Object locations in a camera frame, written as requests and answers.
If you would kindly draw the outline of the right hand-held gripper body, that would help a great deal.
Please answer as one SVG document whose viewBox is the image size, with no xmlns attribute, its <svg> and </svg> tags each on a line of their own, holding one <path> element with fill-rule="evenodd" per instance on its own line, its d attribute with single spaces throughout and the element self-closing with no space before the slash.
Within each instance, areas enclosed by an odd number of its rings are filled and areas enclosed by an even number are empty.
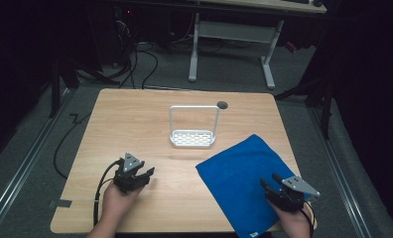
<svg viewBox="0 0 393 238">
<path fill-rule="evenodd" d="M 304 207 L 307 201 L 317 200 L 321 193 L 299 176 L 283 178 L 279 189 L 271 187 L 266 193 L 266 198 L 283 211 L 296 212 Z"/>
</svg>

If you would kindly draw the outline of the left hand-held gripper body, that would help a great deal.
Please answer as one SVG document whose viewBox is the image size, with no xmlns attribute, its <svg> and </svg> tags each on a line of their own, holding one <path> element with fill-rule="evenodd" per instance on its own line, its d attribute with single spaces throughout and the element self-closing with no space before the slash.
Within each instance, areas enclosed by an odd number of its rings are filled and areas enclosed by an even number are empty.
<svg viewBox="0 0 393 238">
<path fill-rule="evenodd" d="M 120 166 L 115 172 L 113 183 L 123 192 L 128 193 L 129 191 L 136 190 L 149 183 L 150 178 L 143 178 L 138 175 L 138 165 L 140 164 L 139 159 L 126 153 L 125 157 L 120 159 Z"/>
</svg>

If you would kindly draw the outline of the blue cloth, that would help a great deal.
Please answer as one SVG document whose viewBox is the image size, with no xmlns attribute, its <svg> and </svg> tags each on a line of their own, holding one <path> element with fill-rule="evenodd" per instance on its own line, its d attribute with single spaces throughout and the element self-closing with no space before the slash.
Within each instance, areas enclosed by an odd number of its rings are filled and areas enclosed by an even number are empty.
<svg viewBox="0 0 393 238">
<path fill-rule="evenodd" d="M 259 238 L 279 221 L 261 185 L 277 190 L 294 173 L 257 135 L 220 152 L 196 166 L 214 199 L 239 238 Z"/>
</svg>

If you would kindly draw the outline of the person's left hand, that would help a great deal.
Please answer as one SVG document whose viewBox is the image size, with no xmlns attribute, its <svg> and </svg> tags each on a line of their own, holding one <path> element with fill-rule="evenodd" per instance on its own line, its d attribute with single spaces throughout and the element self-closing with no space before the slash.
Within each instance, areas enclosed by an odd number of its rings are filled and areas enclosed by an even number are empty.
<svg viewBox="0 0 393 238">
<path fill-rule="evenodd" d="M 139 187 L 129 193 L 123 193 L 117 185 L 111 182 L 103 195 L 100 222 L 118 226 L 142 190 L 143 188 Z"/>
</svg>

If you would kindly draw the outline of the person's right hand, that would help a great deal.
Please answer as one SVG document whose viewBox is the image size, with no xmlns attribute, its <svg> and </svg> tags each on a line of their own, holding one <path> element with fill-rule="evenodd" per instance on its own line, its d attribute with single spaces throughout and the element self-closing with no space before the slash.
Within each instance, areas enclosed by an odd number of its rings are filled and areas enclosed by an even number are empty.
<svg viewBox="0 0 393 238">
<path fill-rule="evenodd" d="M 312 238 L 313 221 L 309 206 L 305 203 L 304 208 L 295 213 L 281 210 L 275 204 L 271 206 L 280 218 L 280 224 L 288 238 Z"/>
</svg>

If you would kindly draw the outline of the grey tape strip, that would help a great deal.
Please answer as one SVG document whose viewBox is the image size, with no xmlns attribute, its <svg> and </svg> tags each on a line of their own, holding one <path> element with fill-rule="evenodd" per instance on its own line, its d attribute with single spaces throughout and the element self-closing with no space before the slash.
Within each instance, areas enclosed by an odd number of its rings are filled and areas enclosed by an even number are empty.
<svg viewBox="0 0 393 238">
<path fill-rule="evenodd" d="M 66 207 L 70 208 L 72 204 L 71 200 L 66 199 L 52 199 L 49 203 L 49 208 Z"/>
</svg>

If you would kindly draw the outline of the black metal stand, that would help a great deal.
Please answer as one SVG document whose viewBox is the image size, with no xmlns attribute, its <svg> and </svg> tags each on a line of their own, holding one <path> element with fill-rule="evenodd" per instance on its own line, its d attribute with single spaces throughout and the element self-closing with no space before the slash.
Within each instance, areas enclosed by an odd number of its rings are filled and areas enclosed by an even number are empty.
<svg viewBox="0 0 393 238">
<path fill-rule="evenodd" d="M 297 86 L 275 95 L 276 100 L 283 100 L 291 95 L 306 95 L 307 107 L 322 108 L 320 129 L 323 136 L 328 140 L 328 124 L 331 116 L 330 107 L 332 100 L 332 80 L 330 78 L 317 78 L 308 82 L 301 82 Z"/>
<path fill-rule="evenodd" d="M 70 59 L 65 56 L 55 58 L 52 64 L 52 111 L 51 118 L 55 118 L 61 108 L 61 81 L 65 83 L 68 89 L 78 89 L 79 79 L 76 71 L 80 69 L 94 78 L 107 84 L 116 84 L 116 81 L 110 79 L 108 76 L 92 69 L 91 67 L 80 63 L 77 60 Z"/>
</svg>

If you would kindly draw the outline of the desk with white legs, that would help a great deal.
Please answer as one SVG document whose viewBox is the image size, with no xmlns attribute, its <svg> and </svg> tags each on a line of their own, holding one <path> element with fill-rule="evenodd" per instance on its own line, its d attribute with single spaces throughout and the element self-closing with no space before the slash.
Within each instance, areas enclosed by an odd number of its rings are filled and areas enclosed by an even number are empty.
<svg viewBox="0 0 393 238">
<path fill-rule="evenodd" d="M 268 10 L 273 13 L 302 14 L 303 16 L 317 14 L 324 15 L 327 8 L 323 0 L 196 0 L 196 5 L 202 7 L 207 4 L 216 4 L 225 7 L 236 7 L 238 10 Z M 266 55 L 260 58 L 266 85 L 269 89 L 275 88 L 270 60 L 276 48 L 284 25 L 284 18 L 279 17 L 274 26 L 260 26 L 240 23 L 226 23 L 216 20 L 202 20 L 199 13 L 194 15 L 193 50 L 190 61 L 189 81 L 197 80 L 198 41 L 200 38 L 212 38 L 248 43 L 267 44 L 269 49 Z"/>
</svg>

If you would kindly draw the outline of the metal floor rail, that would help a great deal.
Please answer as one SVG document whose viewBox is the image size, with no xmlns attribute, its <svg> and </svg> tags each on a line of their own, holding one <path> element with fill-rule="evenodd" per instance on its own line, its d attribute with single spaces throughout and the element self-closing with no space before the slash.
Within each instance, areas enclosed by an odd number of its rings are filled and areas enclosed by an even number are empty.
<svg viewBox="0 0 393 238">
<path fill-rule="evenodd" d="M 52 113 L 52 97 L 46 92 L 42 102 L 21 122 L 0 154 L 0 225 L 29 177 L 62 111 L 75 93 L 75 89 L 64 89 L 61 106 Z"/>
<path fill-rule="evenodd" d="M 313 121 L 316 131 L 319 134 L 322 144 L 326 150 L 327 161 L 330 166 L 331 174 L 334 183 L 338 189 L 339 195 L 342 199 L 345 210 L 349 216 L 351 224 L 355 230 L 357 238 L 372 238 L 370 230 L 365 222 L 357 199 L 355 198 L 349 183 L 343 173 L 343 170 L 337 160 L 336 153 L 334 152 L 331 142 L 323 133 L 321 126 L 321 119 L 317 109 L 307 109 L 311 120 Z"/>
</svg>

